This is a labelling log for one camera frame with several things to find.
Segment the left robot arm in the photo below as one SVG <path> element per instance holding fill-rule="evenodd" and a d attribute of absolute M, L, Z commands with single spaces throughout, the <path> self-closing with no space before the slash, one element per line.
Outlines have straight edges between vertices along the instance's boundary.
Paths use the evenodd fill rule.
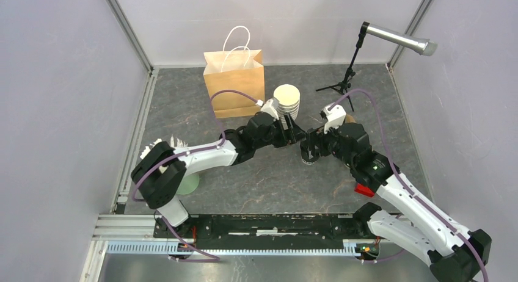
<path fill-rule="evenodd" d="M 260 148 L 281 148 L 305 139 L 306 132 L 289 115 L 285 120 L 283 124 L 266 112 L 257 112 L 246 125 L 226 129 L 213 143 L 173 148 L 165 141 L 158 142 L 131 172 L 141 201 L 161 214 L 171 233 L 186 237 L 192 222 L 177 195 L 181 181 L 215 167 L 241 164 Z"/>

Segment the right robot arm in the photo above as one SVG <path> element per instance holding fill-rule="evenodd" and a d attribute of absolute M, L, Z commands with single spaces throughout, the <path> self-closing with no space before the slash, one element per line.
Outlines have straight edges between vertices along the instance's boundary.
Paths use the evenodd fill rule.
<path fill-rule="evenodd" d="M 358 217 L 352 223 L 357 236 L 374 234 L 397 244 L 425 263 L 438 281 L 472 281 L 479 273 L 488 281 L 492 243 L 488 233 L 468 229 L 427 199 L 389 155 L 372 148 L 361 124 L 310 129 L 301 142 L 301 153 L 307 162 L 336 157 L 350 169 L 358 193 L 381 197 L 407 218 L 404 222 L 367 203 L 356 211 Z"/>

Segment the black sleeved paper cup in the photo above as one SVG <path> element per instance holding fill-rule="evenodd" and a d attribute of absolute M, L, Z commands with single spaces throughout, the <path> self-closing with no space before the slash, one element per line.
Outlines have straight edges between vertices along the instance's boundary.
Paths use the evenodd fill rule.
<path fill-rule="evenodd" d="M 306 165 L 313 165 L 317 161 L 317 159 L 315 159 L 314 157 L 303 157 L 302 161 Z"/>

